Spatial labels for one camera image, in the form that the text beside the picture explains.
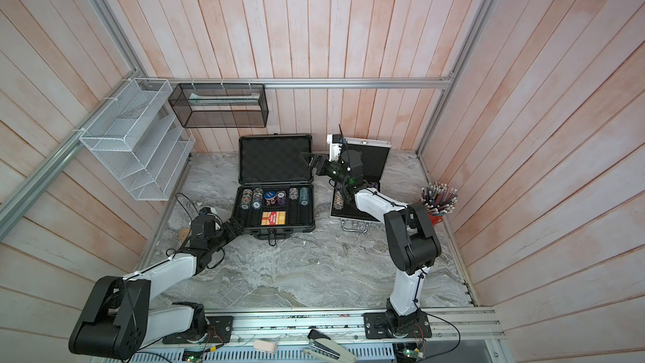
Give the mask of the dark grey poker case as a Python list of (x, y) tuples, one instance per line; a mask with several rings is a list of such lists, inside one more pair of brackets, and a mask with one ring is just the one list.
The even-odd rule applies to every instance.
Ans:
[[(233, 206), (232, 218), (236, 218), (245, 228), (245, 235), (263, 240), (271, 246), (278, 240), (286, 240), (292, 235), (310, 233), (315, 229), (313, 176), (307, 169), (302, 152), (312, 153), (310, 134), (273, 134), (252, 135), (240, 138), (239, 142), (239, 188)], [(301, 206), (298, 200), (287, 199), (286, 206), (278, 206), (275, 200), (266, 201), (261, 210), (240, 209), (241, 194), (246, 188), (254, 191), (262, 188), (267, 191), (286, 191), (290, 188), (308, 187), (312, 192), (312, 203)], [(279, 226), (262, 226), (262, 213), (286, 211), (287, 223)]]

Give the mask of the silver aluminium poker case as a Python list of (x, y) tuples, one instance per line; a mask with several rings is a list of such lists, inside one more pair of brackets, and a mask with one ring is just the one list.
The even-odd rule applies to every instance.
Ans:
[[(364, 179), (369, 188), (381, 189), (381, 178), (386, 166), (386, 161), (391, 150), (391, 144), (387, 141), (377, 139), (346, 138), (347, 148), (358, 151), (363, 163)], [(340, 191), (341, 186), (334, 187)], [(378, 220), (365, 212), (361, 212), (353, 204), (344, 202), (344, 209), (333, 210), (331, 206), (330, 216), (340, 219), (340, 227), (346, 232), (364, 234)]]

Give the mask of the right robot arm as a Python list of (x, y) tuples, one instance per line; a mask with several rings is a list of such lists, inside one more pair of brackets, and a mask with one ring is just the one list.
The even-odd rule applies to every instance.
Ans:
[(425, 270), (433, 266), (442, 247), (426, 208), (421, 203), (401, 203), (370, 187), (363, 176), (359, 151), (342, 148), (334, 159), (312, 153), (303, 153), (302, 158), (310, 172), (330, 178), (346, 203), (352, 203), (385, 226), (396, 278), (386, 310), (363, 315), (365, 336), (368, 339), (430, 336), (428, 315), (419, 302), (428, 276)]

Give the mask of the teal edged chip stack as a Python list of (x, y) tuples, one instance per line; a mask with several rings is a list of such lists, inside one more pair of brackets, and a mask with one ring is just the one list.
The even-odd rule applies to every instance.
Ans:
[(251, 206), (254, 210), (261, 210), (264, 206), (264, 191), (262, 188), (255, 188), (252, 195)]

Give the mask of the red playing card box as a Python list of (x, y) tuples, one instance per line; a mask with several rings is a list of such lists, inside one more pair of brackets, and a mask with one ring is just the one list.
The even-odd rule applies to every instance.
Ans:
[(262, 213), (262, 226), (279, 226), (287, 223), (286, 211), (269, 211)]

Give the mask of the purple tan chip stack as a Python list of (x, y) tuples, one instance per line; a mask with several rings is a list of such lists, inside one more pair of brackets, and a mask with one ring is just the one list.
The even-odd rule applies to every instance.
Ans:
[(341, 211), (344, 209), (344, 199), (342, 197), (342, 193), (338, 189), (334, 190), (332, 207), (335, 211)]

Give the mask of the pink eraser block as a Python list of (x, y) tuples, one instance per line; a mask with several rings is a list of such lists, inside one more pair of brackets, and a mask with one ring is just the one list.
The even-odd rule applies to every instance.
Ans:
[(256, 351), (264, 352), (267, 354), (275, 354), (277, 351), (277, 343), (265, 339), (257, 339), (253, 343)]

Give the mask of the bundle of pencils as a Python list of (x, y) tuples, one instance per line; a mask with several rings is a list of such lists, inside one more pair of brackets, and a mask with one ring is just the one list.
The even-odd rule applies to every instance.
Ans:
[(421, 203), (432, 216), (445, 216), (456, 209), (458, 193), (446, 183), (429, 183), (422, 188)]

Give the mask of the red pencil bucket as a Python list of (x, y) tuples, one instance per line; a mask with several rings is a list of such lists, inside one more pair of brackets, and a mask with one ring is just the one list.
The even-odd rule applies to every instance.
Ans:
[(429, 212), (428, 215), (433, 225), (438, 225), (443, 222), (444, 213)]

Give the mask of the black grey stapler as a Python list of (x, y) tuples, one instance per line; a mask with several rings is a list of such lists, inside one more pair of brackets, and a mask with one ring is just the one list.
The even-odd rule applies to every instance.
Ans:
[(311, 329), (307, 338), (308, 345), (302, 353), (320, 361), (330, 363), (356, 363), (357, 357), (325, 334)]

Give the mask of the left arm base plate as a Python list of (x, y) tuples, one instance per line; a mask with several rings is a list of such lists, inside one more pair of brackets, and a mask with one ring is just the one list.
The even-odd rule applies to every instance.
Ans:
[(163, 345), (205, 343), (227, 344), (231, 340), (233, 330), (233, 316), (216, 315), (207, 316), (199, 324), (191, 326), (187, 331), (170, 334), (162, 339)]

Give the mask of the horizontal aluminium wall rail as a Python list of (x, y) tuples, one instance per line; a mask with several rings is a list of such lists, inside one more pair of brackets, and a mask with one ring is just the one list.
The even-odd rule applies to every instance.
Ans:
[(260, 84), (267, 89), (445, 89), (450, 86), (449, 77), (397, 77), (397, 78), (215, 78), (215, 79), (170, 79), (176, 84)]

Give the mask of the white mesh wall shelf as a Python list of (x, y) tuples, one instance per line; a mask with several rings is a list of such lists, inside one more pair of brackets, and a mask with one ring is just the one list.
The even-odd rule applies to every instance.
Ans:
[(173, 112), (165, 79), (130, 80), (82, 131), (82, 144), (137, 201), (167, 201), (184, 170), (194, 136)]

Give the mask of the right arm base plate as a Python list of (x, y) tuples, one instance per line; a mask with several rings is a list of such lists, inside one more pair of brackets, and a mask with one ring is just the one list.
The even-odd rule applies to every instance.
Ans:
[(432, 337), (428, 316), (421, 310), (407, 316), (399, 316), (390, 310), (384, 313), (366, 313), (363, 314), (363, 319), (367, 339)]

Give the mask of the aluminium front rail frame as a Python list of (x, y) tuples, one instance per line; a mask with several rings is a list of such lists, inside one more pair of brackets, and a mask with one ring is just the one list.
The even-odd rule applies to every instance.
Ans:
[(222, 340), (227, 346), (251, 346), (257, 339), (275, 341), (279, 346), (302, 345), (315, 329), (339, 344), (370, 342), (447, 341), (504, 339), (496, 312), (489, 308), (426, 309), (428, 316), (410, 329), (407, 335), (386, 334), (376, 329), (366, 314), (380, 314), (380, 309), (208, 309), (206, 316), (216, 327), (217, 334), (206, 337), (209, 345)]

